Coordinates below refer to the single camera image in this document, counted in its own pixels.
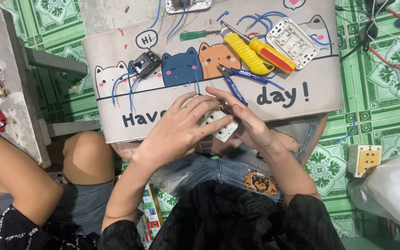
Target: white cartoon cat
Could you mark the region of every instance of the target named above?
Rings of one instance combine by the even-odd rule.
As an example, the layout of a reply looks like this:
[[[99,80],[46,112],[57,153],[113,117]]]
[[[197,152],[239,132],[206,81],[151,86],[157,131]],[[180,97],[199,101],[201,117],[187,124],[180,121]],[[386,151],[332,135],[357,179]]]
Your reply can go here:
[[[123,74],[128,72],[128,68],[123,61],[120,61],[118,65],[113,67],[107,67],[103,69],[100,66],[95,67],[95,82],[97,84],[98,97],[111,97],[112,87],[114,82],[121,77]],[[128,76],[124,76],[123,79],[116,83],[115,95],[129,93],[129,82]]]
[[[331,42],[330,33],[328,32],[327,26],[320,15],[313,16],[311,21],[300,24],[299,27],[309,36],[314,37],[323,44]],[[320,45],[316,43],[316,45],[320,48],[319,55],[316,58],[330,56],[333,54],[332,44]]]
[[[129,62],[129,68],[131,68],[132,62],[133,61]],[[131,75],[129,80],[131,86],[135,80],[136,77]],[[152,90],[156,88],[164,88],[163,75],[161,73],[161,64],[146,78],[137,81],[135,83],[135,86],[132,88],[132,92],[136,93],[139,91]]]

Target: blue cartoon cat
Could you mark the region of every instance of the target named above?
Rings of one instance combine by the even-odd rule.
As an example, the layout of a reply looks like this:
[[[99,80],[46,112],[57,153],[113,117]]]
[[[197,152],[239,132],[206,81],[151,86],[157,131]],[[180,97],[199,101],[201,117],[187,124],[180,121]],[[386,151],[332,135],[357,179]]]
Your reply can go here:
[[[171,56],[168,53],[161,57],[161,71],[163,74],[164,86],[187,84],[196,82],[197,79],[203,80],[203,70],[200,64],[197,51],[194,48],[188,48],[186,53],[180,53]]]

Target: yellow screwdriver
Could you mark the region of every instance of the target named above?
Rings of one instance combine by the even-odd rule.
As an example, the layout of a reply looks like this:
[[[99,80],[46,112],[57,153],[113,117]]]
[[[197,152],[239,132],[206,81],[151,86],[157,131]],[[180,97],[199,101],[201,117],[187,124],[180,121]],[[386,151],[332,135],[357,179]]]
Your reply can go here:
[[[227,27],[231,32],[236,33],[245,43],[249,45],[249,48],[254,50],[259,56],[278,67],[286,74],[291,74],[297,67],[295,62],[268,44],[260,42],[257,38],[250,40],[224,21],[220,21],[220,24]]]

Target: wire cutter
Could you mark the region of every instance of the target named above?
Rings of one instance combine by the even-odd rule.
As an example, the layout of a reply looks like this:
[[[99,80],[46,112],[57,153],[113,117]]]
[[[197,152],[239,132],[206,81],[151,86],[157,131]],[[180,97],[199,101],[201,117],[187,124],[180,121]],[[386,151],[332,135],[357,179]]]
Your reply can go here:
[[[217,69],[222,73],[222,76],[225,78],[226,83],[228,84],[229,88],[231,89],[232,94],[240,100],[245,106],[248,106],[248,103],[245,101],[243,96],[240,94],[239,90],[237,89],[234,82],[229,77],[228,72],[232,73],[230,68],[225,67],[224,65],[219,64]]]
[[[246,78],[249,78],[249,79],[253,79],[253,80],[255,80],[255,81],[259,82],[259,83],[263,83],[263,84],[270,83],[270,84],[276,86],[277,88],[280,88],[281,90],[285,91],[285,89],[280,87],[278,84],[276,84],[276,83],[274,83],[274,82],[272,82],[272,81],[270,81],[268,79],[265,79],[263,77],[259,77],[258,75],[253,74],[250,71],[247,71],[247,70],[244,70],[244,69],[227,68],[227,67],[225,67],[224,65],[221,65],[221,64],[219,64],[219,66],[217,66],[217,68],[220,71],[222,71],[222,69],[224,69],[227,72],[228,75],[229,75],[229,73],[231,73],[231,74],[234,74],[236,76],[241,76],[241,77],[246,77]]]

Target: plastic bag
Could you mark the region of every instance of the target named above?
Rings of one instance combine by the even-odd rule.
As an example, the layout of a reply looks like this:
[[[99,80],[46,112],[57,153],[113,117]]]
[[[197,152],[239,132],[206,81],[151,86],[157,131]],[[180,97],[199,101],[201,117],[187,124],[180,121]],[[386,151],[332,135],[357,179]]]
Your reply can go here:
[[[356,178],[347,190],[359,209],[400,224],[400,155],[382,162],[369,177]]]

